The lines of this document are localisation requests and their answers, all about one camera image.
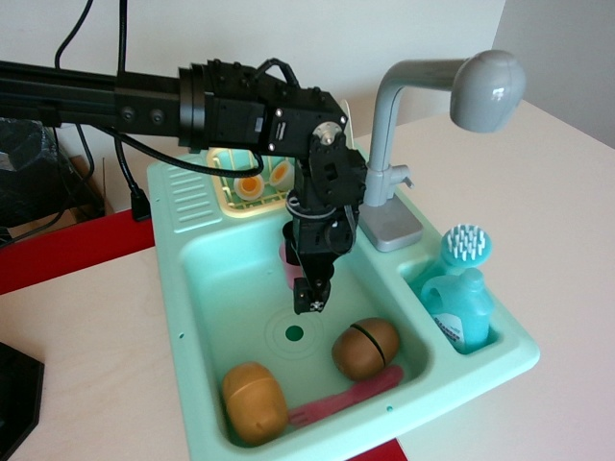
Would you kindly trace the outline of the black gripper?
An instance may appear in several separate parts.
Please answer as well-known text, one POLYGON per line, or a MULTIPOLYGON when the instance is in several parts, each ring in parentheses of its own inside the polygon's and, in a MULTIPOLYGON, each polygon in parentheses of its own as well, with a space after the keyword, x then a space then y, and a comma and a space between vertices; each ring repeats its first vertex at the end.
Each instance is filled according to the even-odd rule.
POLYGON ((294 190, 288 193, 285 206, 292 217, 283 226, 287 261, 300 265, 304 274, 295 280, 294 312, 297 315, 322 312, 331 293, 334 263, 356 243, 358 209, 355 206, 306 208, 294 190))

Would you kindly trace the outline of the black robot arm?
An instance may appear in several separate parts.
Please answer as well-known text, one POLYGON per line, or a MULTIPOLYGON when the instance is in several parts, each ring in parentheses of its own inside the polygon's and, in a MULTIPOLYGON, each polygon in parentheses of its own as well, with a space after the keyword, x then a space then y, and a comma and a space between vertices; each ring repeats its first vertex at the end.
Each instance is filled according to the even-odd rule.
POLYGON ((193 153, 243 149, 256 161, 293 158, 293 187, 283 227, 292 264, 296 313, 319 312, 334 263, 355 244, 367 166, 347 144, 347 116, 326 91, 301 87, 292 68, 209 61, 175 78, 115 76, 3 62, 1 113, 48 127, 89 125, 129 145, 141 134, 174 137, 193 153))

